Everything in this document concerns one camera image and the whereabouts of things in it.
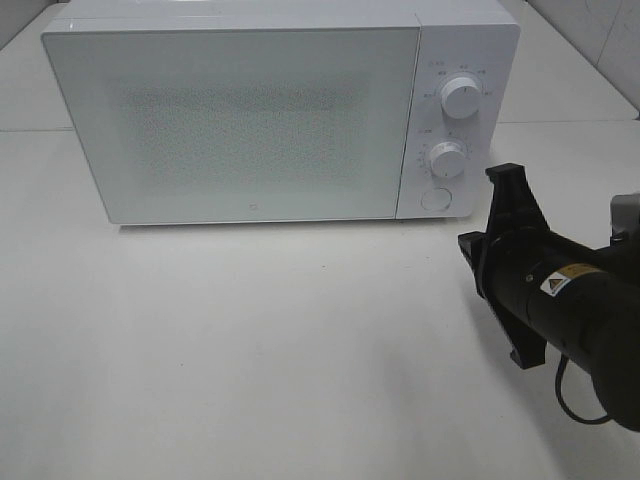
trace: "warning sticker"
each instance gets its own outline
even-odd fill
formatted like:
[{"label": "warning sticker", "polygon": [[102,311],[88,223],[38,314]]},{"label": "warning sticker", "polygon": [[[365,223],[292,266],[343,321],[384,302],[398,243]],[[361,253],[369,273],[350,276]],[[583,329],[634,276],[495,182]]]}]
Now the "warning sticker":
[{"label": "warning sticker", "polygon": [[555,297],[570,281],[571,279],[569,277],[561,274],[560,272],[553,272],[544,282],[542,282],[540,290],[547,295]]},{"label": "warning sticker", "polygon": [[569,285],[572,280],[588,273],[600,271],[600,269],[587,263],[572,263],[549,275],[545,281],[542,282],[542,285],[540,285],[540,290],[547,295],[555,297],[564,287]]}]

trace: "white table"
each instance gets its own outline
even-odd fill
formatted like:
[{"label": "white table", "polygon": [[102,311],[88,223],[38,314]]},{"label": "white table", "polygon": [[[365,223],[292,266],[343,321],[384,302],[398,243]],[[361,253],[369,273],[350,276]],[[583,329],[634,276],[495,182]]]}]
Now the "white table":
[{"label": "white table", "polygon": [[[610,197],[640,189],[640,123],[582,120],[498,125],[492,162],[599,247]],[[640,472],[638,435],[561,412],[553,348],[509,360],[456,242],[489,182],[462,220],[118,229],[73,131],[0,132],[0,153],[3,479]],[[577,368],[565,394],[601,412]]]}]

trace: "microwave control panel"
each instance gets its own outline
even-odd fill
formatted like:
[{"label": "microwave control panel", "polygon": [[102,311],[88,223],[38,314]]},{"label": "microwave control panel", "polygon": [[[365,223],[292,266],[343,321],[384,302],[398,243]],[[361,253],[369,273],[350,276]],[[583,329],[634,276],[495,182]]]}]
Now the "microwave control panel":
[{"label": "microwave control panel", "polygon": [[519,32],[422,29],[396,218],[471,214]]}]

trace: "white knob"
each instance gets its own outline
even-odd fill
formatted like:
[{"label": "white knob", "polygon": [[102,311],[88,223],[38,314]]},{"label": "white knob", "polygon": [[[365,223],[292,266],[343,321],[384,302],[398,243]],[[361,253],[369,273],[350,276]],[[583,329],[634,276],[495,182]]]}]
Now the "white knob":
[{"label": "white knob", "polygon": [[456,142],[442,142],[429,152],[431,171],[436,177],[453,178],[464,171],[467,156]]},{"label": "white knob", "polygon": [[440,91],[442,109],[451,118],[462,119],[480,108],[480,85],[468,75],[449,80]]}]

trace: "white surface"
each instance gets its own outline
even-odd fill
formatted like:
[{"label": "white surface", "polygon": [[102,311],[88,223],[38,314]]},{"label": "white surface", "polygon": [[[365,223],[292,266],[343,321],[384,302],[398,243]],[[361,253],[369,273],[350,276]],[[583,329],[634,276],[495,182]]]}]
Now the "white surface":
[{"label": "white surface", "polygon": [[640,0],[623,0],[598,69],[640,108]]},{"label": "white surface", "polygon": [[393,218],[418,37],[77,33],[45,43],[111,221],[176,224]]},{"label": "white surface", "polygon": [[470,117],[480,108],[481,86],[469,75],[460,75],[449,80],[440,93],[442,109],[451,118]]},{"label": "white surface", "polygon": [[[206,17],[238,25],[227,18]],[[145,18],[153,31],[137,35],[70,19],[72,33],[50,27],[43,42],[113,223],[466,216],[519,28],[509,17],[419,35],[410,18],[414,28],[171,34]],[[464,176],[432,175],[425,157],[446,140],[465,144]],[[448,208],[423,208],[433,188],[452,194]]]},{"label": "white surface", "polygon": [[522,27],[499,122],[631,120],[638,111],[530,5],[509,9]]},{"label": "white surface", "polygon": [[229,29],[331,28],[349,26],[349,22],[357,22],[350,26],[379,27],[387,22],[397,26],[398,21],[416,18],[423,25],[511,22],[497,0],[74,0],[58,18],[68,20],[74,31],[82,31],[85,26],[92,30],[97,25],[118,30],[123,24],[131,28],[154,22],[160,22],[163,29],[169,28],[171,22],[176,26],[185,22],[183,25],[189,28],[190,21],[196,18],[215,22],[213,28]]},{"label": "white surface", "polygon": [[40,32],[62,8],[47,8],[0,50],[0,131],[71,128],[40,43]]},{"label": "white surface", "polygon": [[[636,122],[500,125],[493,161],[601,246],[638,149]],[[2,478],[637,475],[638,436],[566,418],[556,352],[519,371],[477,297],[456,235],[489,182],[467,220],[118,230],[73,133],[0,151]]]},{"label": "white surface", "polygon": [[443,178],[460,175],[468,161],[464,147],[457,142],[442,142],[429,152],[433,174]]},{"label": "white surface", "polygon": [[[464,217],[473,209],[519,33],[513,24],[422,30],[396,218]],[[452,119],[441,87],[461,71],[478,79],[482,95],[477,113]],[[444,141],[464,146],[464,175],[433,174],[429,151]]]},{"label": "white surface", "polygon": [[[637,117],[637,110],[529,5],[504,3],[523,33],[499,122]],[[0,50],[0,131],[72,127],[38,38],[64,5],[46,9]]]},{"label": "white surface", "polygon": [[595,65],[621,1],[529,0],[529,3]]}]

